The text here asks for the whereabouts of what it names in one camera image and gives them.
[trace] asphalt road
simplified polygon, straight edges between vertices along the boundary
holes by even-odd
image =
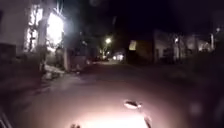
[[[82,128],[146,127],[141,114],[123,105],[130,99],[143,104],[153,128],[188,128],[186,93],[131,66],[104,63],[22,93],[7,109],[15,128],[70,128],[74,123]]]

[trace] wall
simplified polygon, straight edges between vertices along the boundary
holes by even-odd
[[[0,10],[3,11],[0,23],[0,42],[16,45],[21,52],[24,45],[25,30],[28,27],[28,0],[1,0]]]
[[[148,41],[137,41],[136,53],[145,61],[153,61],[153,45]]]
[[[195,36],[189,36],[187,38],[187,48],[192,50],[192,51],[202,51],[203,49],[207,49],[208,51],[211,50],[211,45],[210,43],[200,40],[200,39],[196,39]]]
[[[172,34],[168,34],[161,31],[154,32],[154,43],[155,43],[155,61],[163,57],[163,52],[167,48],[173,47]]]

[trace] street light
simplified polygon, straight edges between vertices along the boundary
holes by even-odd
[[[179,38],[176,37],[174,41],[175,41],[175,43],[177,43],[179,41]]]
[[[105,42],[106,42],[106,44],[110,44],[110,43],[112,42],[112,40],[111,40],[111,38],[107,38],[107,39],[105,40]]]
[[[221,30],[220,28],[216,28],[216,32],[220,32],[220,30]]]

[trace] light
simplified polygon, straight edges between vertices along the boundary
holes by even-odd
[[[174,41],[175,41],[175,43],[177,43],[179,41],[179,38],[176,37]]]
[[[221,30],[220,28],[216,28],[216,32],[220,32],[220,30]]]
[[[117,56],[117,59],[120,60],[120,61],[122,61],[124,59],[124,55],[118,55]]]
[[[87,43],[85,41],[82,41],[82,44],[87,45]]]
[[[38,5],[33,5],[30,12],[29,25],[38,25],[39,21],[42,19],[43,9],[39,8]]]
[[[136,50],[136,46],[137,46],[137,42],[132,40],[130,45],[129,45],[129,50],[130,51],[135,51]]]
[[[147,128],[140,115],[122,117],[97,117],[83,124],[85,128]]]
[[[107,44],[110,44],[110,43],[112,42],[112,40],[111,40],[111,38],[107,38],[107,39],[105,40],[105,42],[106,42]]]
[[[86,63],[87,63],[87,65],[90,65],[91,64],[91,61],[90,60],[87,60]]]
[[[113,60],[117,60],[117,57],[116,56],[113,56]]]
[[[54,49],[52,47],[47,47],[47,50],[50,51],[50,52],[53,52],[53,53],[56,51],[56,49]]]
[[[107,58],[107,56],[103,56],[103,59],[106,59]]]
[[[142,107],[141,104],[135,102],[135,101],[125,101],[124,106],[129,109],[139,109]]]
[[[57,45],[62,40],[63,21],[59,16],[51,13],[48,19],[48,25],[47,35],[50,38],[49,40],[52,41],[51,43]]]

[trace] streetlamp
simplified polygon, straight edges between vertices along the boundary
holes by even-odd
[[[176,37],[176,38],[174,39],[174,41],[175,41],[175,43],[177,43],[177,42],[179,41],[179,38]]]
[[[217,32],[217,33],[220,32],[220,30],[221,30],[221,29],[220,29],[219,27],[216,28],[216,32]]]
[[[109,44],[111,44],[111,42],[112,42],[112,39],[110,37],[105,39],[106,44],[104,44],[104,46],[103,46],[103,59],[106,58],[105,52],[107,51],[107,47],[108,47]]]
[[[106,38],[105,40],[106,44],[110,44],[112,42],[111,38]]]

